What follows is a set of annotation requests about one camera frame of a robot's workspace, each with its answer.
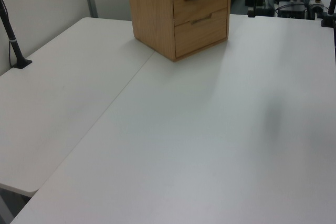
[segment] drawer handle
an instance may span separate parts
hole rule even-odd
[[[212,14],[209,14],[208,16],[206,16],[206,17],[204,17],[204,18],[200,18],[200,19],[198,19],[198,20],[193,20],[193,21],[191,21],[190,23],[191,23],[192,25],[194,25],[194,24],[196,24],[196,23],[198,23],[198,22],[201,22],[201,21],[204,21],[204,20],[207,20],[207,19],[211,19],[211,17],[212,17]]]

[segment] lower drawer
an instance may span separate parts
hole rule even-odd
[[[226,38],[227,9],[175,27],[176,57]]]

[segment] wooden cabinet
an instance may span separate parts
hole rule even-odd
[[[178,61],[228,38],[230,0],[130,0],[136,39]]]

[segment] wooden drawer box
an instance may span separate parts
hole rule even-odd
[[[230,0],[130,0],[136,39],[178,61],[228,38]]]

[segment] white tabletop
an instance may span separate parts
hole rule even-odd
[[[335,125],[333,30],[231,15],[155,53],[13,224],[334,223]]]
[[[130,22],[85,18],[0,77],[0,188],[32,196],[153,50]]]

